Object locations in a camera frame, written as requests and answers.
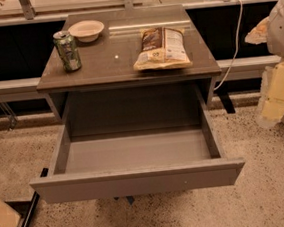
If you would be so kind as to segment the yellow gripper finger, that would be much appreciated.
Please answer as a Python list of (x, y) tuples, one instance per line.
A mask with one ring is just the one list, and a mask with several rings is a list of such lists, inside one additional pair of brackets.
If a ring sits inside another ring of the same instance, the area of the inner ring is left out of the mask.
[(269, 19), (266, 17), (259, 22), (246, 36), (244, 41), (249, 44), (263, 44), (267, 41), (267, 26)]
[(281, 122), (284, 117), (284, 61), (274, 68), (267, 66), (261, 82), (256, 122), (268, 129)]

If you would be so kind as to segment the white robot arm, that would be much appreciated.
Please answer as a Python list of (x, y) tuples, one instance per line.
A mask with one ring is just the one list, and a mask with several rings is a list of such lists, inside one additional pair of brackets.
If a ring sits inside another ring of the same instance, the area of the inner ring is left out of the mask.
[(244, 41), (249, 44), (267, 42), (269, 52), (281, 60), (274, 68), (267, 66), (261, 80), (256, 122), (268, 129), (284, 116), (284, 0), (275, 4), (269, 16), (257, 24)]

